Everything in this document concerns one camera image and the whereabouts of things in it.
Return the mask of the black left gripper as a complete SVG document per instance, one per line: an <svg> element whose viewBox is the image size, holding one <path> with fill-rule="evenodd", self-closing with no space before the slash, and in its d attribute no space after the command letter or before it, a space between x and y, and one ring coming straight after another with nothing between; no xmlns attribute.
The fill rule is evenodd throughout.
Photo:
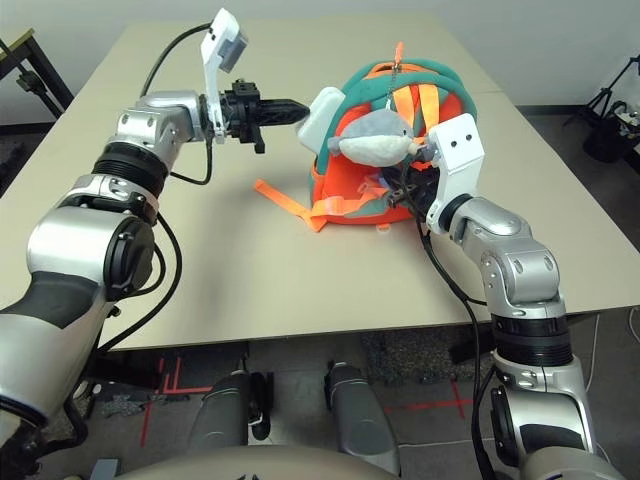
<svg viewBox="0 0 640 480"><path fill-rule="evenodd" d="M256 154L264 154L266 149L260 126L292 125L309 113L306 105L292 99L261 100L256 85L244 79L237 79L224 91L221 106L227 134L242 144L253 144ZM260 118L261 109L266 113Z"/></svg>

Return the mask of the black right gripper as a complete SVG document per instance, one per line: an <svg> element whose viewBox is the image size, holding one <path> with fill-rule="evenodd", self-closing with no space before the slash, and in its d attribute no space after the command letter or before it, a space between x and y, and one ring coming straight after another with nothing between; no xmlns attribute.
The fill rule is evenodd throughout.
<svg viewBox="0 0 640 480"><path fill-rule="evenodd" d="M384 184L393 191L387 195L389 207L406 207L407 203L415 216L425 216L433 204L439 183L439 170L428 167L406 171L383 171Z"/></svg>

